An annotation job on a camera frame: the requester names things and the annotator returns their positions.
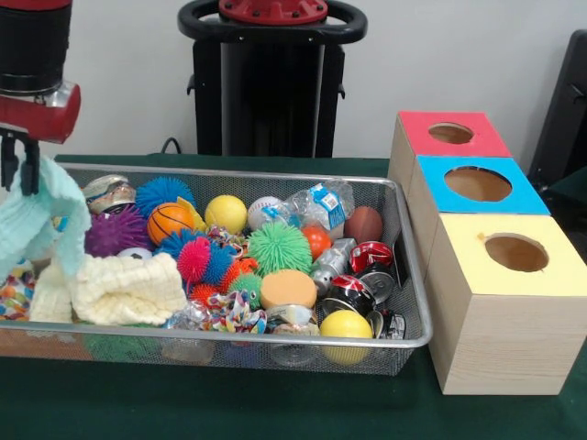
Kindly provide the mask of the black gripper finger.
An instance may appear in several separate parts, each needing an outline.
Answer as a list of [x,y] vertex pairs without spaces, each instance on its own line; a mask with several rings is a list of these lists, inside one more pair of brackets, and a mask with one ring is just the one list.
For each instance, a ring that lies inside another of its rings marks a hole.
[[26,157],[21,167],[21,190],[32,195],[39,191],[39,142],[26,137],[23,145]]
[[10,190],[18,167],[15,151],[16,138],[14,133],[1,129],[1,186]]

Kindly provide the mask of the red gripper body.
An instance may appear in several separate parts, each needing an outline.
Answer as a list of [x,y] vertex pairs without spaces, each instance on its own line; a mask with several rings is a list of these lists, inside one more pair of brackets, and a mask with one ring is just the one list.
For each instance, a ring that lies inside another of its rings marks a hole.
[[81,88],[64,82],[56,91],[35,96],[1,95],[1,128],[30,138],[63,144],[74,130]]

